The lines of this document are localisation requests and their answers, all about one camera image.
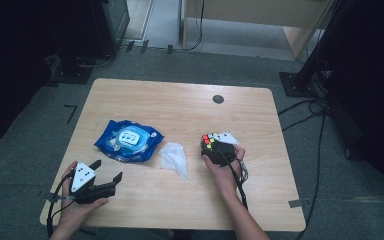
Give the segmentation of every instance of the black cable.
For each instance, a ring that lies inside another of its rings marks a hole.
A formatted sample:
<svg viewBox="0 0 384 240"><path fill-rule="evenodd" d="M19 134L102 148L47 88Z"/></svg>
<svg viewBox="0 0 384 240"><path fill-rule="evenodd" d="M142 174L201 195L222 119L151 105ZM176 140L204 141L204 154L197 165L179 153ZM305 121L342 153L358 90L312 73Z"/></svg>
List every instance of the black cable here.
<svg viewBox="0 0 384 240"><path fill-rule="evenodd" d="M321 115L324 115L324 114L326 113L326 108L327 108L327 106L323 106L321 103L318 103L318 101L326 101L326 100L323 99L323 98L314 99L313 101L311 101L311 102L308 104L308 110L309 110L312 114L314 114L314 115L319 115L319 116L321 116ZM318 106L321 108L321 110L320 110L319 112L315 112L315 111L312 109L312 107L311 107L311 106L313 106L313 104L318 105Z"/></svg>
<svg viewBox="0 0 384 240"><path fill-rule="evenodd" d="M244 163L244 160L239 159L239 158L235 158L235 160L238 160L239 164L241 165L241 174L242 174L241 183L244 184L244 182L246 182L246 180L248 180L248 169Z"/></svg>
<svg viewBox="0 0 384 240"><path fill-rule="evenodd" d="M308 60L308 45L305 47L305 53L307 54L307 60Z"/></svg>
<svg viewBox="0 0 384 240"><path fill-rule="evenodd" d="M101 63L101 64L96 64L96 65L87 65L87 64L79 64L79 67L83 67L83 68L97 68L97 67L103 67L105 65L107 65L109 62L111 62L111 60L113 60L114 56L113 55L109 55L107 56L109 57L109 59L104 62L104 63ZM82 59L82 57L77 57L76 58L76 61L79 61L80 59Z"/></svg>
<svg viewBox="0 0 384 240"><path fill-rule="evenodd" d="M192 51L192 50L195 50L202 43L202 19L204 17L204 9L205 9L205 0L202 0L201 17L200 17L199 27L198 27L198 23L197 23L197 28L199 31L199 38L198 38L197 42L195 43L195 45L189 49L173 49L173 51L186 51L186 52ZM129 45L121 45L120 48L127 47L127 46L129 46ZM160 47L148 47L148 48L158 49L158 50L167 50L166 48L160 48Z"/></svg>
<svg viewBox="0 0 384 240"><path fill-rule="evenodd" d="M199 46L202 42L202 18L204 17L204 5L205 5L205 0L202 0L202 7L201 7L201 19L200 19L200 25L199 25L199 38L198 41L196 41L195 45L192 48L189 49L184 49L184 51L192 51L195 48Z"/></svg>
<svg viewBox="0 0 384 240"><path fill-rule="evenodd" d="M342 3L342 0L337 1L335 8L333 9L332 15L330 17L330 20L335 16L336 11L339 9L340 5ZM324 69L328 68L328 63L326 61L319 61L319 48L320 48L320 35L321 35L322 30L319 30L319 36L317 37L317 46L316 46L316 59L317 59L317 65L319 65L320 68L323 69L323 66L320 65L320 63L324 63Z"/></svg>
<svg viewBox="0 0 384 240"><path fill-rule="evenodd" d="M67 206L65 206L65 207L61 208L60 210L56 211L54 214L52 214L52 218L54 218L54 216L55 216L57 213L61 212L62 210L66 209L66 208L68 208L68 207L69 207L71 204L73 204L73 203L74 203L74 200L71 201Z"/></svg>
<svg viewBox="0 0 384 240"><path fill-rule="evenodd" d="M283 109L282 111L278 112L277 115L280 116L280 115L284 114L285 112L291 110L292 108L298 107L299 105L301 105L303 103L311 103L311 102L317 101L319 99L321 99L321 98L315 98L315 99L311 99L311 100L304 100L304 101L295 103L292 106L289 106L289 107Z"/></svg>
<svg viewBox="0 0 384 240"><path fill-rule="evenodd" d="M248 203L246 201L245 191L242 188L242 184L245 181L241 181L239 179L238 174L236 174L236 171L233 169L232 165L230 164L229 160L227 160L226 156L224 156L224 154L220 151L220 149L217 148L217 150L223 156L224 161L227 163L227 166L229 166L230 170L232 171L233 178L235 179L236 185L238 185L239 193L241 194L242 204L248 210Z"/></svg>
<svg viewBox="0 0 384 240"><path fill-rule="evenodd" d="M328 77L325 75L325 71L316 71L316 73L312 76L312 80L324 95L328 93L328 90L324 86L328 80Z"/></svg>
<svg viewBox="0 0 384 240"><path fill-rule="evenodd" d="M316 115L315 115L315 114L311 114L310 116L308 116L308 117L306 117L306 118L304 118L304 119L302 119L302 120L299 120L298 122L292 123L291 125L289 125L289 126L283 128L283 129L282 129L282 132L288 130L289 128L291 128L291 127L293 127L293 126L295 126L295 125L297 125L297 124L299 124L299 123L303 123L303 122L307 121L308 119L310 119L310 118L312 118L312 117L314 117L314 116L316 116Z"/></svg>
<svg viewBox="0 0 384 240"><path fill-rule="evenodd" d="M64 184L65 180L69 179L70 177L74 176L74 173L75 173L75 170L72 170L69 174L65 175L62 180L59 182L57 188L55 189L55 192L54 192L54 195L52 196L53 199L55 199L58 195L58 192L59 190L61 189L62 185ZM48 218L46 219L46 228L48 230L48 237L51 238L52 236L52 233L54 233L54 227L53 227L53 217L54 215L52 215L52 211L54 209L54 202L51 202L51 205L49 206L49 211L48 211Z"/></svg>
<svg viewBox="0 0 384 240"><path fill-rule="evenodd" d="M322 119L322 126L320 128L319 141L318 141L318 147L317 147L317 176L316 176L316 184L315 184L315 187L314 187L313 198L311 200L311 207L310 207L310 210L308 212L307 219L305 220L305 223L306 223L307 227L308 227L308 224L310 223L311 216L313 215L314 205L316 204L317 194L319 192L319 183L320 183L320 149L321 149L321 144L322 144L323 128L324 128L324 122L325 122L326 114L327 114L327 111L325 109L325 112L323 114L323 119ZM300 232L300 234L297 236L296 240L301 239L301 237L302 237L302 235L304 235L304 232L305 232L306 229L304 229L302 232Z"/></svg>

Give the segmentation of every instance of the person's right hand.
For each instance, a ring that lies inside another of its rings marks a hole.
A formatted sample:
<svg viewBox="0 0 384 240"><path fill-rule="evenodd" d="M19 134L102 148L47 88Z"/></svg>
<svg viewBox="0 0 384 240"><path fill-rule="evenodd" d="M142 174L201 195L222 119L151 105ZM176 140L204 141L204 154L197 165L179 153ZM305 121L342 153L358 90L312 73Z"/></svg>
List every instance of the person's right hand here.
<svg viewBox="0 0 384 240"><path fill-rule="evenodd" d="M245 149L241 148L237 145L233 145L236 151L236 158L243 160L245 156ZM237 196L236 188L237 184L235 178L233 177L232 171L229 166L220 167L214 165L211 162L211 159L207 155L202 156L205 161L205 165L207 165L208 169L213 173L214 179L216 181L217 189L222 195L222 197L232 197ZM239 161L231 162L232 168L236 171L238 177L241 177L241 167L239 165Z"/></svg>

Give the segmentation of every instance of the wooden table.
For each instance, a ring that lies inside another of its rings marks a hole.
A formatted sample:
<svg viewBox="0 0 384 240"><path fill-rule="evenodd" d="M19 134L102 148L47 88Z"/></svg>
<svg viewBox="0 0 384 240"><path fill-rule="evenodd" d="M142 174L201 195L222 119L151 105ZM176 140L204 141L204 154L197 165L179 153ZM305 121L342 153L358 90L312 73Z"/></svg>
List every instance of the wooden table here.
<svg viewBox="0 0 384 240"><path fill-rule="evenodd" d="M213 102L221 95L222 104ZM149 125L164 136L145 163L107 158L93 144L109 120ZM251 214L264 230L301 231L301 207L289 201L298 193L272 93L269 89L183 83L98 79L74 130L52 186L73 161L91 164L102 159L95 184L110 182L123 171L116 195L86 221L96 227L168 229L232 229L214 180L200 156L201 136L229 131L246 149L249 179L244 184ZM185 150L189 179L160 169L158 151L167 142ZM40 221L46 224L49 203Z"/></svg>

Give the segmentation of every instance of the plastic package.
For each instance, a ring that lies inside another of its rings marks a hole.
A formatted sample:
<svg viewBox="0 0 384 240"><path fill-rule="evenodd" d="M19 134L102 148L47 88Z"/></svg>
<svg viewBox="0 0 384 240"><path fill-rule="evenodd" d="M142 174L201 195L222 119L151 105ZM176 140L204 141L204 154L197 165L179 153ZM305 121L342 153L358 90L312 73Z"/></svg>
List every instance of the plastic package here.
<svg viewBox="0 0 384 240"><path fill-rule="evenodd" d="M95 146L109 158L120 162L145 162L163 138L153 127L129 120L110 120Z"/></svg>

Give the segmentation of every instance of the crumpled white paper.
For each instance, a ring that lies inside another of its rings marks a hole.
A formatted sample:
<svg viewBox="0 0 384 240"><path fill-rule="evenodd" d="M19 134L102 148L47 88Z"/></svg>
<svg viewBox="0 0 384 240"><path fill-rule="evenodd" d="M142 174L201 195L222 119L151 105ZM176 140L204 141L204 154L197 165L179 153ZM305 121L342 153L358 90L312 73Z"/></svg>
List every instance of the crumpled white paper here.
<svg viewBox="0 0 384 240"><path fill-rule="evenodd" d="M161 168L173 169L183 181L188 180L188 165L182 145L168 142L159 152Z"/></svg>

